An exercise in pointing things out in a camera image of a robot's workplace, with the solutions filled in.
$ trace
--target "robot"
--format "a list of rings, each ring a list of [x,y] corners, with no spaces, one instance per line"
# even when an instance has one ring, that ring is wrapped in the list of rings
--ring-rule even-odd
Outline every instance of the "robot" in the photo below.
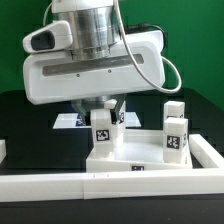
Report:
[[[161,31],[125,34],[118,0],[53,0],[54,21],[26,36],[27,98],[33,104],[72,101],[82,124],[92,126],[94,150],[107,158],[123,145],[125,94],[151,89],[175,93],[181,78],[161,56]],[[178,86],[163,89],[163,61]]]

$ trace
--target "silver cylinder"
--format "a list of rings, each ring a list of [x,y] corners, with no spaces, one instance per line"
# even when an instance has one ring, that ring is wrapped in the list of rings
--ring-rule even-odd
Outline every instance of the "silver cylinder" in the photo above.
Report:
[[[110,45],[120,40],[114,8],[54,14],[55,20],[66,20],[71,27],[73,60],[92,60],[107,57]]]

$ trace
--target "white robot body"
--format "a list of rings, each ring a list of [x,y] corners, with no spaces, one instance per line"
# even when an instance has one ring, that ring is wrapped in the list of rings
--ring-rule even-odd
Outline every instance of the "white robot body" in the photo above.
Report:
[[[74,12],[113,6],[113,0],[52,0],[52,12]]]
[[[141,69],[162,86],[162,33],[132,34],[128,41]],[[153,89],[137,73],[123,41],[110,48],[109,57],[97,60],[73,61],[68,50],[32,54],[24,63],[23,73],[26,94],[33,104]]]

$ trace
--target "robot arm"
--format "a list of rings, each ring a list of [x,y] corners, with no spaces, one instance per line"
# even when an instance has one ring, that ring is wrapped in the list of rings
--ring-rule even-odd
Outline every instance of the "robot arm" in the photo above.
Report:
[[[54,22],[23,41],[32,103],[163,90],[162,33],[126,36],[117,0],[53,0],[52,12]]]

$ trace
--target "white border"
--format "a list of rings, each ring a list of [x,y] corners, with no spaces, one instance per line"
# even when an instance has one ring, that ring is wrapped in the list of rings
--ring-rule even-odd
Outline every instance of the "white border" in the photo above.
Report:
[[[0,177],[0,202],[218,193],[223,168]]]

